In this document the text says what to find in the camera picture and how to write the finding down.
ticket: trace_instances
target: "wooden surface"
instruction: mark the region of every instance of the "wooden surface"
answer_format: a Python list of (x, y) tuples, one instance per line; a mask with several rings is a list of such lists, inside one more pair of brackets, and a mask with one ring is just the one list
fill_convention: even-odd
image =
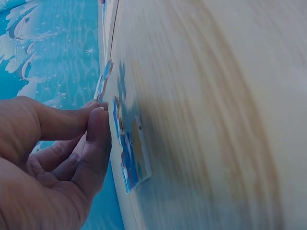
[(110, 113), (126, 229), (307, 228), (306, 21), (305, 0), (120, 0), (106, 98), (153, 169), (125, 193)]

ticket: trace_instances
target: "sparkle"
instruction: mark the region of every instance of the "sparkle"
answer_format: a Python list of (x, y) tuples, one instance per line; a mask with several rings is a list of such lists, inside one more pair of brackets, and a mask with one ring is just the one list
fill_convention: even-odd
[(94, 52), (96, 52), (96, 50), (94, 50), (94, 48), (90, 48), (88, 50), (86, 50), (87, 55), (93, 54)]

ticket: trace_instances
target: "hand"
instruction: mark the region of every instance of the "hand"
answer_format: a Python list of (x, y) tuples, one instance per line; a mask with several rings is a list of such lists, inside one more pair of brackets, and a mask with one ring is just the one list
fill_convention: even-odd
[[(0, 101), (0, 229), (83, 225), (107, 171), (107, 111), (96, 101), (76, 111), (26, 97)], [(30, 155), (39, 140), (58, 141)]]

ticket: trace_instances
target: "blue background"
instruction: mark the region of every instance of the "blue background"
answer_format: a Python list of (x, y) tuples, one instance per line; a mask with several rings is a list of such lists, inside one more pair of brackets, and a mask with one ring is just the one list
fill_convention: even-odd
[[(0, 0), (0, 98), (81, 108), (100, 75), (97, 24), (97, 0)], [(110, 164), (83, 229), (124, 229)]]

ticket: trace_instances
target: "puzzle piece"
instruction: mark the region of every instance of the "puzzle piece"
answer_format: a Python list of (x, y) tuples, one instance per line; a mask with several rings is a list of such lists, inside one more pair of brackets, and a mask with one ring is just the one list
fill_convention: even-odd
[(128, 193), (152, 175), (142, 124), (138, 116), (133, 121), (131, 133), (121, 135), (120, 139), (123, 146), (121, 169)]
[(113, 98), (113, 108), (114, 108), (113, 109), (113, 118), (114, 118), (116, 134), (117, 134), (117, 138), (118, 138), (119, 144), (121, 146), (120, 136), (123, 134), (124, 128), (123, 128), (122, 119), (119, 116), (120, 106), (119, 106), (119, 101), (118, 101), (117, 97)]
[(94, 98), (98, 101), (101, 100), (103, 98), (104, 94), (105, 94), (107, 80), (108, 80), (108, 78), (109, 78), (109, 76), (112, 72), (113, 65), (114, 65), (114, 63), (112, 62), (112, 60), (109, 60), (106, 64), (103, 75), (101, 75), (99, 80), (98, 80), (96, 93), (95, 93), (95, 96), (94, 96)]

